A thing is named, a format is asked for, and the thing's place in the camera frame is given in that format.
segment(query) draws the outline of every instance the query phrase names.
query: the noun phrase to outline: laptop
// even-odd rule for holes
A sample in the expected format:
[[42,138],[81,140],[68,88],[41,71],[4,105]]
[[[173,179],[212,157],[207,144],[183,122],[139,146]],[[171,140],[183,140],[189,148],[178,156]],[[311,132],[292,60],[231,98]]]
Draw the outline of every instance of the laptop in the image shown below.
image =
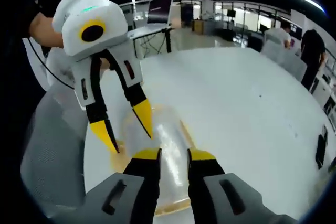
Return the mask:
[[150,0],[147,24],[129,31],[127,36],[131,39],[137,39],[168,28],[172,2],[173,0]]

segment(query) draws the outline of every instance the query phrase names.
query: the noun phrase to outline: white shirt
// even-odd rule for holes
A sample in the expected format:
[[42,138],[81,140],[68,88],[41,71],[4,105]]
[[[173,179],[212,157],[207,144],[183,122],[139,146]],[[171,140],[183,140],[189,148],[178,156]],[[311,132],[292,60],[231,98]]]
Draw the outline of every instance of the white shirt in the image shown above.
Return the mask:
[[282,28],[271,28],[265,32],[265,34],[273,35],[274,37],[278,38],[284,44],[285,41],[291,41],[291,37],[288,32],[283,30]]

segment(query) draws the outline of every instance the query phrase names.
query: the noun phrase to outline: white tabletop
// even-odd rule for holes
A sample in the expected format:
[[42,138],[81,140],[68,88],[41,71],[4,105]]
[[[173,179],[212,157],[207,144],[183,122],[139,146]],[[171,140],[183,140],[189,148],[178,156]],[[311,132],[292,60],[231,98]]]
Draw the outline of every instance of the white tabletop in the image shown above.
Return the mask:
[[[141,66],[151,104],[174,108],[197,148],[259,191],[275,213],[299,219],[308,210],[319,179],[314,159],[323,124],[330,134],[322,169],[336,155],[336,138],[294,77],[250,48],[178,51],[146,58]],[[115,72],[104,74],[101,89],[119,138],[131,108]],[[89,128],[84,173],[86,190],[114,173],[110,152]]]

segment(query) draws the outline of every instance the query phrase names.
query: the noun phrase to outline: table leg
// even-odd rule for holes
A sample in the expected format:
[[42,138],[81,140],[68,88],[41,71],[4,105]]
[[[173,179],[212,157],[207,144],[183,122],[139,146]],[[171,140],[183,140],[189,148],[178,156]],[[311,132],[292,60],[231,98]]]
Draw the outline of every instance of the table leg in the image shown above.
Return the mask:
[[167,52],[172,52],[172,45],[170,41],[170,30],[166,30],[164,32],[165,37],[166,37],[166,44],[167,44]]

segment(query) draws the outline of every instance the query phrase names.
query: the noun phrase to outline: yellow circle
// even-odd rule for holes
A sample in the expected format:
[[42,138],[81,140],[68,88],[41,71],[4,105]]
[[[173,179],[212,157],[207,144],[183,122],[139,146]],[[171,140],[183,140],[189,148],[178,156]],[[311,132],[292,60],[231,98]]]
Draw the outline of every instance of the yellow circle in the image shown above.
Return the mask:
[[81,41],[87,42],[87,41],[82,40],[82,33],[85,31],[85,29],[87,29],[90,26],[100,26],[100,27],[103,28],[104,32],[105,32],[105,29],[106,29],[106,25],[103,21],[98,20],[98,19],[91,19],[91,20],[87,21],[84,25],[82,25],[82,27],[79,29],[78,37]]

